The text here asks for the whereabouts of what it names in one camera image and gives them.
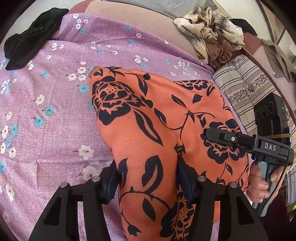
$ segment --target metal screw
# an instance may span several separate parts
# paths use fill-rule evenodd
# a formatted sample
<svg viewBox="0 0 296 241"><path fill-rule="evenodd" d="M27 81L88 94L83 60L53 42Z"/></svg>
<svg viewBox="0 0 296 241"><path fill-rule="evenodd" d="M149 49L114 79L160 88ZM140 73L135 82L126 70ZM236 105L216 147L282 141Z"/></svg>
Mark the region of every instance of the metal screw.
<svg viewBox="0 0 296 241"><path fill-rule="evenodd" d="M98 181L100 181L100 177L99 176L94 176L93 178L92 178L92 181L93 182L98 182Z"/></svg>
<svg viewBox="0 0 296 241"><path fill-rule="evenodd" d="M61 184L59 185L61 188L65 188L68 185L67 182L61 182Z"/></svg>
<svg viewBox="0 0 296 241"><path fill-rule="evenodd" d="M206 178L204 176L198 176L197 178L200 182L204 182Z"/></svg>
<svg viewBox="0 0 296 241"><path fill-rule="evenodd" d="M231 182L231 183L229 183L229 186L231 186L232 188L236 188L237 187L237 184L234 183L234 182Z"/></svg>

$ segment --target fingernail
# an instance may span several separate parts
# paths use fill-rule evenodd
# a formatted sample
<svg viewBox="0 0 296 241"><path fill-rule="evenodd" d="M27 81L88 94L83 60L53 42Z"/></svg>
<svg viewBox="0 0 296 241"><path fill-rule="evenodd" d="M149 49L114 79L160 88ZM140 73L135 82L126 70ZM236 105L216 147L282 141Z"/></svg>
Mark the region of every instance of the fingernail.
<svg viewBox="0 0 296 241"><path fill-rule="evenodd" d="M277 174L271 175L271 177L270 177L270 180L272 182L275 182L277 179L278 179L278 175Z"/></svg>

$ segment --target human hand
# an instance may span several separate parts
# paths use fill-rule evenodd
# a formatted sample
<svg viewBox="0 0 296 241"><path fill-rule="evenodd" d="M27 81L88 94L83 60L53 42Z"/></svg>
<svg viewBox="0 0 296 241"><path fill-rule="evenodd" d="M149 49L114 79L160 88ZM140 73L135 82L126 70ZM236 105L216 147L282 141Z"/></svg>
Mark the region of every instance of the human hand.
<svg viewBox="0 0 296 241"><path fill-rule="evenodd" d="M283 167L277 168L271 174L270 180L272 182L278 182L282 171L283 171ZM272 196L271 200L273 200L279 193L279 189L283 183L283 180L284 180L284 175L280 184L278 185L278 188L274 192L274 195ZM268 198L269 196L269 192L267 191L267 189L268 189L268 183L261 178L260 167L255 162L253 162L250 166L249 184L248 184L248 191L247 191L248 197L253 202L262 203L263 199Z"/></svg>

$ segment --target orange floral fabric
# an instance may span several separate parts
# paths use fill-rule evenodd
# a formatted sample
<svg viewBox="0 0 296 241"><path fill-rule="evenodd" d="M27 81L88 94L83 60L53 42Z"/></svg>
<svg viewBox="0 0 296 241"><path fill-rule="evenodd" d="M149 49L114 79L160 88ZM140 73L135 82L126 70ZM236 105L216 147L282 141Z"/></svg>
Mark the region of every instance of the orange floral fabric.
<svg viewBox="0 0 296 241"><path fill-rule="evenodd" d="M218 89L120 67L94 68L90 95L100 134L122 177L119 202L128 240L185 240L194 206L176 184L177 157L214 183L247 187L246 153L208 141L209 127L240 132ZM215 207L214 222L219 219Z"/></svg>

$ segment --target finger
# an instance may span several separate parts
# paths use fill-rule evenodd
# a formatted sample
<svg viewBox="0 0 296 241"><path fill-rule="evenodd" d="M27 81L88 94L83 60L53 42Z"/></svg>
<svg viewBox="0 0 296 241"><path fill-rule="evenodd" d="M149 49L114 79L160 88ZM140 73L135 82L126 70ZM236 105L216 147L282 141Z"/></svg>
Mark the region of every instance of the finger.
<svg viewBox="0 0 296 241"><path fill-rule="evenodd" d="M281 174L282 174L282 172L283 172L283 167L279 167L279 168L277 168L277 169L275 169L274 171L273 171L273 173L271 174L271 176L270 176L270 180L274 183L274 182L277 182L278 180L279 180L279 178L280 178L280 176L281 176Z"/></svg>
<svg viewBox="0 0 296 241"><path fill-rule="evenodd" d="M268 198L269 192L255 189L250 183L248 184L248 191L252 194L253 197L256 198Z"/></svg>
<svg viewBox="0 0 296 241"><path fill-rule="evenodd" d="M267 190L268 189L268 183L263 180L261 177L254 176L252 174L249 175L249 183L257 189L257 190Z"/></svg>
<svg viewBox="0 0 296 241"><path fill-rule="evenodd" d="M256 202L256 203L262 203L263 202L262 198L254 197L249 191L247 191L247 195L248 195L248 197L250 198L250 200L252 202Z"/></svg>
<svg viewBox="0 0 296 241"><path fill-rule="evenodd" d="M250 173L254 176L261 176L260 167L255 162L253 162L250 166Z"/></svg>

